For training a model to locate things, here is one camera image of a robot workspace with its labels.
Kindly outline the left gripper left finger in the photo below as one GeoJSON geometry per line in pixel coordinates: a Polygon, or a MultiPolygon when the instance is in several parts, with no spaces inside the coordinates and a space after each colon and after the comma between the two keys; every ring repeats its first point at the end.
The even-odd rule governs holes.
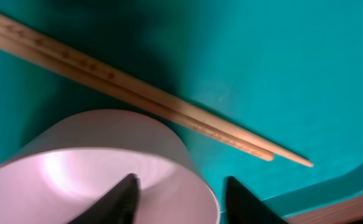
{"type": "Polygon", "coordinates": [[[139,178],[128,174],[69,224],[133,224],[139,200],[139,178]]]}

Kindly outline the pink bowl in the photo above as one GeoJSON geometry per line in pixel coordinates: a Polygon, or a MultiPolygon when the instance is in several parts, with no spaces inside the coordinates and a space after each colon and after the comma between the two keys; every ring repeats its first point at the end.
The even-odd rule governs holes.
{"type": "Polygon", "coordinates": [[[93,110],[53,125],[0,165],[0,223],[68,223],[134,174],[136,224],[217,224],[219,202],[182,140],[125,110],[93,110]]]}

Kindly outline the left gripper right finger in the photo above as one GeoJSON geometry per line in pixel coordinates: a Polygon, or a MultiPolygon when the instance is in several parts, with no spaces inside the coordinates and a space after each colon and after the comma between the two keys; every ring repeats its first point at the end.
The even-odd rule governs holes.
{"type": "Polygon", "coordinates": [[[224,205],[228,224],[287,224],[232,176],[226,179],[224,205]]]}

